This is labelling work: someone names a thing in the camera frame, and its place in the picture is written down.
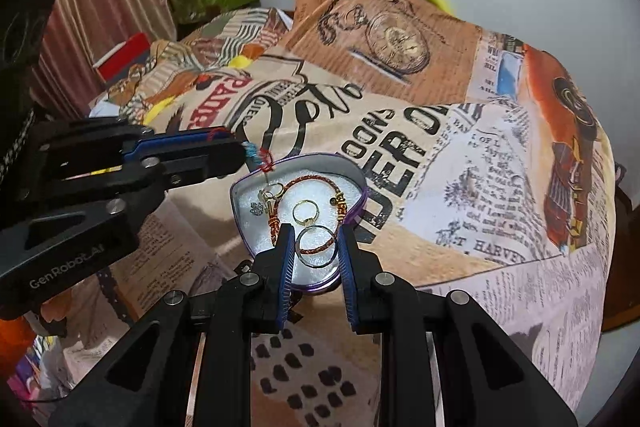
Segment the red book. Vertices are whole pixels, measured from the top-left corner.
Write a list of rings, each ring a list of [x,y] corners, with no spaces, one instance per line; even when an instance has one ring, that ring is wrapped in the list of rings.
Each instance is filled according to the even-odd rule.
[[[110,84],[126,78],[131,67],[144,65],[150,57],[150,49],[149,37],[144,32],[138,32],[116,44],[93,64],[93,68],[105,84]]]

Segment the purple heart-shaped tin box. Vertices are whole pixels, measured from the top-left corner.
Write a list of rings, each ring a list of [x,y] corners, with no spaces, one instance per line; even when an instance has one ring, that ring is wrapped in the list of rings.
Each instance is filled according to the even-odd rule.
[[[282,225],[294,230],[292,285],[322,294],[338,282],[337,235],[367,202],[366,178],[351,160],[313,153],[272,161],[264,150],[246,155],[250,173],[230,188],[233,217],[256,256],[277,243]]]

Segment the newspaper print bed blanket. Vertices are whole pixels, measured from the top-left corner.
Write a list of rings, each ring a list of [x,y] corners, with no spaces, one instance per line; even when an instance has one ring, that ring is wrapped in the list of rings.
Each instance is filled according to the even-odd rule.
[[[215,18],[107,91],[159,132],[225,124],[274,161],[353,161],[358,242],[414,286],[462,288],[577,407],[615,228],[613,154],[555,58],[422,0],[296,0]],[[250,343],[257,426],[372,426],[378,340],[333,286]]]

